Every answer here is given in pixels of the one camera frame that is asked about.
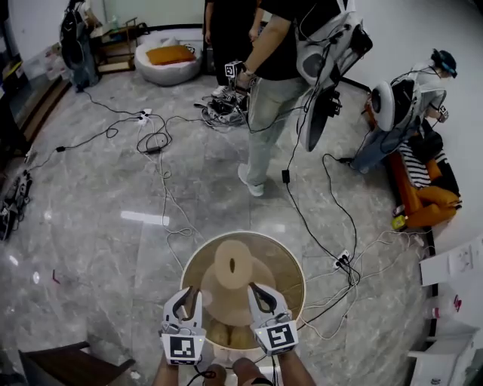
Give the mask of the beige paper roll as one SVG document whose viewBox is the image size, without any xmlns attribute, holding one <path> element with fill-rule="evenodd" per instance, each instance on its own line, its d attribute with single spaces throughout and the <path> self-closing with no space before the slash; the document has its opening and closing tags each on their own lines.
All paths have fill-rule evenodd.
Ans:
<svg viewBox="0 0 483 386">
<path fill-rule="evenodd" d="M 236 290 L 246 286 L 253 273 L 253 258 L 248 246 L 239 240 L 226 240 L 214 255 L 214 272 L 221 286 Z"/>
</svg>

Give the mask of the person's right forearm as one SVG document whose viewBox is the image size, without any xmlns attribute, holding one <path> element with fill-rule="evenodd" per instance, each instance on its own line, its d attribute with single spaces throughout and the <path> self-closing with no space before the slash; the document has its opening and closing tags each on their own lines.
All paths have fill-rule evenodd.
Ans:
<svg viewBox="0 0 483 386">
<path fill-rule="evenodd" d="M 316 386 L 295 350 L 279 354 L 278 362 L 284 386 Z"/>
</svg>

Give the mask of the black backpack rig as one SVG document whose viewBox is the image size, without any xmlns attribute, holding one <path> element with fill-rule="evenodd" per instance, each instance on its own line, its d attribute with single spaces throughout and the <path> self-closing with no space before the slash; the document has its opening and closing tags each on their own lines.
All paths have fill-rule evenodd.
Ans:
<svg viewBox="0 0 483 386">
<path fill-rule="evenodd" d="M 84 61 L 81 37 L 84 33 L 84 21 L 74 6 L 70 5 L 60 25 L 61 53 L 66 66 L 73 70 Z"/>
</svg>

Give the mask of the black white striped cloth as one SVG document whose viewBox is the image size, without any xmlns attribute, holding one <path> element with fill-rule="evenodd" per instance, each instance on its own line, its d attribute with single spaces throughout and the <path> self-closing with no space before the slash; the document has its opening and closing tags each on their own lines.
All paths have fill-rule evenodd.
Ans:
<svg viewBox="0 0 483 386">
<path fill-rule="evenodd" d="M 404 142 L 398 149 L 401 155 L 402 163 L 405 167 L 410 184 L 416 188 L 421 189 L 431 185 L 434 179 L 442 176 L 438 164 L 446 162 L 447 157 L 443 151 L 440 151 L 435 158 L 430 160 L 427 164 L 422 163 L 413 153 L 408 142 Z"/>
</svg>

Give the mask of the round glass side table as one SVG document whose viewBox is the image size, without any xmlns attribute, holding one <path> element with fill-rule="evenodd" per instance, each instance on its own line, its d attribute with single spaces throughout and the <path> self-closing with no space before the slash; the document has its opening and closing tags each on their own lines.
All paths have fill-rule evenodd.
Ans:
<svg viewBox="0 0 483 386">
<path fill-rule="evenodd" d="M 260 283 L 278 290 L 287 302 L 295 319 L 299 318 L 306 298 L 303 270 L 294 254 L 276 239 L 252 231 L 231 231 L 205 242 L 186 263 L 180 281 L 181 288 L 193 286 L 194 290 L 209 290 L 214 300 L 210 307 L 203 307 L 202 326 L 208 329 L 212 320 L 218 320 L 229 328 L 250 326 L 253 318 L 248 305 L 248 284 L 241 288 L 226 289 L 220 285 L 214 272 L 214 255 L 226 240 L 239 240 L 246 244 L 253 258 L 253 273 L 249 283 Z M 214 347 L 254 352 L 259 345 L 248 350 L 236 350 L 208 342 Z"/>
</svg>

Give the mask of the clear storage boxes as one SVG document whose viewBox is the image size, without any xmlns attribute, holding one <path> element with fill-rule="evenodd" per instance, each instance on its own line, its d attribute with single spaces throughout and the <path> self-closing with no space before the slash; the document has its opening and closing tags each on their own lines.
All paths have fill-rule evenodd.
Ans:
<svg viewBox="0 0 483 386">
<path fill-rule="evenodd" d="M 33 58 L 23 61 L 23 71 L 29 80 L 45 75 L 48 80 L 54 80 L 65 70 L 64 61 L 61 55 L 61 46 L 55 43 Z"/>
</svg>

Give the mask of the dark wooden chair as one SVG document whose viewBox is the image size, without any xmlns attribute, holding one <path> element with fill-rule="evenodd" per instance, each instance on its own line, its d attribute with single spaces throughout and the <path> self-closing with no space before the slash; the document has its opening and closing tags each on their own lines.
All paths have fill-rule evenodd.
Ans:
<svg viewBox="0 0 483 386">
<path fill-rule="evenodd" d="M 110 386 L 136 363 L 114 365 L 85 351 L 79 342 L 40 351 L 18 351 L 29 386 Z"/>
</svg>

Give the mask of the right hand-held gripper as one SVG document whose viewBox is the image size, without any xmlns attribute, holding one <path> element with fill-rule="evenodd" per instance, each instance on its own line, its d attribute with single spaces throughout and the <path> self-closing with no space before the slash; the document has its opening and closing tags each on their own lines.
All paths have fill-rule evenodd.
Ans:
<svg viewBox="0 0 483 386">
<path fill-rule="evenodd" d="M 272 357 L 295 349 L 299 343 L 296 321 L 279 291 L 251 282 L 248 305 L 253 318 L 251 330 L 264 354 Z"/>
</svg>

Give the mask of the person's light shoe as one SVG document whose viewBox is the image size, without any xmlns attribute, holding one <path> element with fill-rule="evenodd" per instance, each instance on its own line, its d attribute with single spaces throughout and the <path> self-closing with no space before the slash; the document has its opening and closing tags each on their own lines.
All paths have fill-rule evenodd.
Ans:
<svg viewBox="0 0 483 386">
<path fill-rule="evenodd" d="M 210 322 L 207 336 L 213 343 L 216 343 L 222 347 L 229 346 L 229 328 L 227 325 L 219 322 L 218 320 L 212 320 Z"/>
<path fill-rule="evenodd" d="M 254 348 L 256 342 L 249 326 L 234 326 L 229 337 L 229 346 L 236 350 L 248 350 Z"/>
</svg>

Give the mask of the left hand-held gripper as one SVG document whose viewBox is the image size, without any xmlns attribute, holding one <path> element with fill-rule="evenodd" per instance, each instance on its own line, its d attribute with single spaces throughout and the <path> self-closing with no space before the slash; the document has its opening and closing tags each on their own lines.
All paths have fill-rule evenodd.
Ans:
<svg viewBox="0 0 483 386">
<path fill-rule="evenodd" d="M 202 327 L 202 292 L 193 293 L 190 308 L 186 303 L 193 286 L 184 288 L 166 301 L 163 307 L 162 329 L 159 333 L 168 365 L 197 365 L 202 358 L 206 330 Z M 187 323 L 183 326 L 175 323 Z"/>
</svg>

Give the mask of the orange cushion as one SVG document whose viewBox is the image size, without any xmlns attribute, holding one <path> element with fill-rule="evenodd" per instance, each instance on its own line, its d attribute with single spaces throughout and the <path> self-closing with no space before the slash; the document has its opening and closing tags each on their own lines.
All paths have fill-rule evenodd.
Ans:
<svg viewBox="0 0 483 386">
<path fill-rule="evenodd" d="M 185 45 L 157 47 L 147 51 L 146 55 L 154 66 L 186 63 L 196 59 L 195 54 Z"/>
</svg>

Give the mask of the clear bottle pink cap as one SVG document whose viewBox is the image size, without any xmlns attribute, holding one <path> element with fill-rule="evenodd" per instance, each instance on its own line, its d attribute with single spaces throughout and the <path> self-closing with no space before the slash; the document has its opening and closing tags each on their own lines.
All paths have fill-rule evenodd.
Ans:
<svg viewBox="0 0 483 386">
<path fill-rule="evenodd" d="M 431 298 L 432 304 L 429 307 L 430 315 L 433 319 L 453 318 L 460 312 L 462 299 L 455 295 L 454 297 L 435 296 Z"/>
</svg>

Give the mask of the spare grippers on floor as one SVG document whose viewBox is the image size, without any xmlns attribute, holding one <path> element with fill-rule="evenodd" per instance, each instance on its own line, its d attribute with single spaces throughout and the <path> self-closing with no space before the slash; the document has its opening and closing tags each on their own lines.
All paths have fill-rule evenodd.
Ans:
<svg viewBox="0 0 483 386">
<path fill-rule="evenodd" d="M 31 186 L 31 174 L 24 170 L 7 190 L 0 204 L 0 241 L 6 241 L 23 221 L 24 210 L 30 202 Z"/>
</svg>

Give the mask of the white beanbag seat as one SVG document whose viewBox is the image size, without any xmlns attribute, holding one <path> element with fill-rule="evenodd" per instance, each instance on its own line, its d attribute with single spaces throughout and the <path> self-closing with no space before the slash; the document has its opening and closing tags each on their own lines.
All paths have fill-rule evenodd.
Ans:
<svg viewBox="0 0 483 386">
<path fill-rule="evenodd" d="M 136 70 L 148 82 L 162 87 L 170 87 L 185 83 L 197 77 L 202 67 L 202 43 L 200 41 L 183 40 L 175 35 L 141 38 L 134 55 Z M 162 47 L 180 45 L 194 55 L 193 60 L 182 63 L 153 64 L 147 53 Z"/>
</svg>

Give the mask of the wooden floor platform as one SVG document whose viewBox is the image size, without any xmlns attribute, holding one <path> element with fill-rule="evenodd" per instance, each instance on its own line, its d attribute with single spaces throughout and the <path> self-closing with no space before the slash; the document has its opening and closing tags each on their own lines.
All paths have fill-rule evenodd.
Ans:
<svg viewBox="0 0 483 386">
<path fill-rule="evenodd" d="M 30 145 L 71 86 L 69 80 L 59 75 L 54 80 L 42 81 L 26 101 L 17 120 L 17 126 Z"/>
</svg>

